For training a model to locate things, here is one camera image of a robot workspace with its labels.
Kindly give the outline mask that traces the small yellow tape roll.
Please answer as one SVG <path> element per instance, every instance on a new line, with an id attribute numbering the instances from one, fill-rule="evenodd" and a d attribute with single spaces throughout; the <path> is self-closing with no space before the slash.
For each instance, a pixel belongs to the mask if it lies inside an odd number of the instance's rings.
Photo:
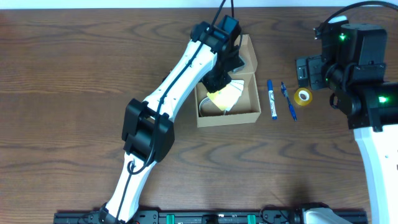
<path id="1" fill-rule="evenodd" d="M 299 88 L 295 92 L 294 101 L 299 106 L 307 106 L 312 102 L 312 100 L 312 93 L 306 88 Z"/>

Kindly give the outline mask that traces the yellow sticky note pad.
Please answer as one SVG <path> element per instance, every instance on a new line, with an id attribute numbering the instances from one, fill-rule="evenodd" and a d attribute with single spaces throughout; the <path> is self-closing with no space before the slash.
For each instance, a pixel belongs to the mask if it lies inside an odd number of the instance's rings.
<path id="1" fill-rule="evenodd" d="M 244 80 L 232 80 L 223 89 L 206 95 L 221 111 L 227 112 L 238 102 L 243 90 Z"/>

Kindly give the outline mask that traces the white tape roll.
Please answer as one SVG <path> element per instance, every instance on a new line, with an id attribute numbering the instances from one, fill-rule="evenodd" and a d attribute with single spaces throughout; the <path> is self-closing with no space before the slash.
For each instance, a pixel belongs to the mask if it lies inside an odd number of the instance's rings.
<path id="1" fill-rule="evenodd" d="M 198 105 L 198 113 L 201 117 L 219 116 L 223 114 L 223 112 L 208 97 L 201 100 Z"/>

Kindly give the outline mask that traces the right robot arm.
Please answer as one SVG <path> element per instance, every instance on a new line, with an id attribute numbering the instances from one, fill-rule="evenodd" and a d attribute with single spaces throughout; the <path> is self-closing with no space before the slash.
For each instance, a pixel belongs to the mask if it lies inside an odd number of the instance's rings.
<path id="1" fill-rule="evenodd" d="M 315 35 L 320 55 L 297 58 L 297 104 L 305 87 L 329 88 L 330 106 L 354 132 L 366 173 L 374 223 L 397 223 L 397 84 L 384 80 L 387 32 L 374 24 L 338 16 Z"/>

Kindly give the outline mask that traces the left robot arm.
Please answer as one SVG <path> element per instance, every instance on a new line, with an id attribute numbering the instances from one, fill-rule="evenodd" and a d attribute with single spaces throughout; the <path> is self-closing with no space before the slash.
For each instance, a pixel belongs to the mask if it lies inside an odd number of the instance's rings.
<path id="1" fill-rule="evenodd" d="M 238 20 L 224 16 L 220 23 L 197 24 L 178 64 L 143 101 L 126 106 L 122 140 L 124 164 L 113 196 L 99 211 L 100 223 L 127 223 L 139 207 L 139 197 L 153 169 L 170 151 L 175 117 L 198 83 L 216 93 L 229 86 L 229 73 L 244 62 L 239 58 L 242 39 Z"/>

